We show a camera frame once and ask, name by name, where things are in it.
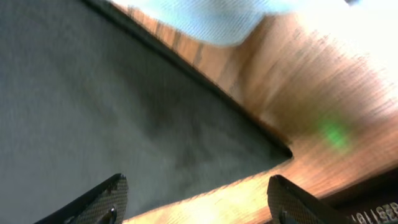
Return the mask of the light blue t-shirt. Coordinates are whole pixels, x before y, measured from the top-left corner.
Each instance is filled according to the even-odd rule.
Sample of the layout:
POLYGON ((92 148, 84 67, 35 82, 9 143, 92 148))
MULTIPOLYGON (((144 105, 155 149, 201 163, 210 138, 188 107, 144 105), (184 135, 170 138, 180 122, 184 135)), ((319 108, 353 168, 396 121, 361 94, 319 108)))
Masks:
POLYGON ((265 16, 297 11, 334 11, 336 0, 110 0, 142 11, 158 22, 202 42, 239 45, 265 16))

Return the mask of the black t-shirt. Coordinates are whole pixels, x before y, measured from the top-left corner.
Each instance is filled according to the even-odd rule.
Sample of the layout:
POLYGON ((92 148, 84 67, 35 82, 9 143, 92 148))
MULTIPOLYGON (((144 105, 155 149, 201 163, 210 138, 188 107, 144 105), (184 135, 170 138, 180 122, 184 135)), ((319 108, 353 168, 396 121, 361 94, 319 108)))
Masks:
POLYGON ((292 157, 105 1, 1 2, 1 222, 33 223, 113 174, 126 216, 292 157))

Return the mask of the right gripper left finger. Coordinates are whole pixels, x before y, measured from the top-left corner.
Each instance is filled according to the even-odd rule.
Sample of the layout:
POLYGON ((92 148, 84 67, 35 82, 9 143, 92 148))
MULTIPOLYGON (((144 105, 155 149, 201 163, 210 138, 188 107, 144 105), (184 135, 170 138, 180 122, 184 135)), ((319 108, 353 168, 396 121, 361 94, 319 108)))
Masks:
POLYGON ((127 207, 127 193, 126 176, 114 174, 38 223, 121 224, 127 207))

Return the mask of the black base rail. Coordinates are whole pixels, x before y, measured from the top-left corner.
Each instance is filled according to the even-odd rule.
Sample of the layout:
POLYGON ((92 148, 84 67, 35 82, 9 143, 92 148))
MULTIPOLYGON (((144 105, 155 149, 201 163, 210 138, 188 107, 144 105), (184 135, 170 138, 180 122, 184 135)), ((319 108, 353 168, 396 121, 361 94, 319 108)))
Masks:
POLYGON ((397 223, 397 169, 322 198, 354 223, 397 223))

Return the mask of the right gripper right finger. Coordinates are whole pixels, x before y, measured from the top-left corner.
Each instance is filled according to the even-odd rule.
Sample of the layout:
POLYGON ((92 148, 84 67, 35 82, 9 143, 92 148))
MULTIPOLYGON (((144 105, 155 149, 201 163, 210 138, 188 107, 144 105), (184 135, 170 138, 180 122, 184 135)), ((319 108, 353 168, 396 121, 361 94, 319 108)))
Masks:
POLYGON ((267 201, 276 224, 352 224, 353 221, 281 175, 269 179, 267 201))

